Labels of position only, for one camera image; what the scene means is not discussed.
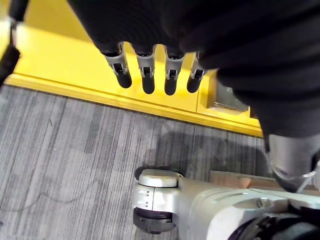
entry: yellow wall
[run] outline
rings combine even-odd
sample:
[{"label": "yellow wall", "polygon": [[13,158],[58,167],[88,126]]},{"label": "yellow wall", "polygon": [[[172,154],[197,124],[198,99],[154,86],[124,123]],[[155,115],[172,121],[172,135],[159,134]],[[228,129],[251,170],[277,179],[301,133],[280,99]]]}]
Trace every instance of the yellow wall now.
[{"label": "yellow wall", "polygon": [[[8,1],[1,0],[1,6],[8,6]],[[0,12],[0,53],[8,42],[5,7]],[[176,93],[167,96],[165,52],[158,45],[155,91],[146,94],[136,56],[130,44],[125,43],[132,86],[121,88],[65,0],[30,1],[26,21],[18,27],[17,47],[22,57],[6,84],[261,136],[259,123],[249,118],[249,111],[230,113],[221,108],[208,109],[208,99],[214,92],[211,87],[214,71],[204,77],[198,92],[187,91],[193,54],[187,54],[184,59]]]}]

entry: black fabric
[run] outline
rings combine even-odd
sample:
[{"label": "black fabric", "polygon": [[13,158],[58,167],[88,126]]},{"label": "black fabric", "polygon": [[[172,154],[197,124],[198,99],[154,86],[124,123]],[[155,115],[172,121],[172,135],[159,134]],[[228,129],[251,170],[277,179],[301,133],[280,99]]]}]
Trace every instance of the black fabric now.
[{"label": "black fabric", "polygon": [[178,47],[161,26],[161,9],[168,0],[68,0],[97,48],[127,41],[140,46]]},{"label": "black fabric", "polygon": [[95,45],[200,52],[265,135],[320,132],[320,0],[68,0]]},{"label": "black fabric", "polygon": [[[319,0],[173,2],[162,16],[166,32],[183,51],[201,51],[204,68],[219,68],[219,81],[254,109],[265,135],[320,132]],[[190,13],[202,10],[195,21]]]}]

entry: floor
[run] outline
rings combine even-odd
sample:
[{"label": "floor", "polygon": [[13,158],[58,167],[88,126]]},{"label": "floor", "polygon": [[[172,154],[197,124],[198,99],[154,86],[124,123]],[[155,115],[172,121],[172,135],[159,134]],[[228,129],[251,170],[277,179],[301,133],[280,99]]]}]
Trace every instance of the floor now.
[{"label": "floor", "polygon": [[5,86],[0,93],[0,240],[177,240],[132,221],[134,170],[172,166],[269,176],[256,137]]}]

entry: black glove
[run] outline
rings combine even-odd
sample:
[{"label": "black glove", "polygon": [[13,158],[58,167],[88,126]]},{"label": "black glove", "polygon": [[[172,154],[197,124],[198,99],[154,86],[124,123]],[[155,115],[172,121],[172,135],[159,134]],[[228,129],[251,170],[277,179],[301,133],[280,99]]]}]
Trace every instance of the black glove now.
[{"label": "black glove", "polygon": [[204,68],[219,68],[265,136],[320,133],[319,0],[175,0],[161,23]]}]

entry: robotic hand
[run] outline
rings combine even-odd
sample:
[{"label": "robotic hand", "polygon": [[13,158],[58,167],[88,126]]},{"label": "robotic hand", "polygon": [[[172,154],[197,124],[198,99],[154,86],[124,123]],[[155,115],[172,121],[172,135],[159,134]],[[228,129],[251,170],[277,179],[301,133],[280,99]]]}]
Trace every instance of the robotic hand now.
[{"label": "robotic hand", "polygon": [[320,239],[320,197],[220,187],[163,169],[135,176],[133,223],[144,232],[177,226],[181,240]]},{"label": "robotic hand", "polygon": [[[124,88],[132,81],[123,41],[142,46],[162,43],[179,50],[166,52],[168,95],[175,92],[184,53],[197,52],[188,91],[198,89],[206,70],[218,69],[218,80],[256,113],[279,184],[297,193],[310,182],[320,151],[320,1],[68,2]],[[18,62],[15,32],[27,4],[28,0],[11,1],[10,44],[0,60],[0,84]],[[135,51],[143,89],[150,94],[153,49]]]}]

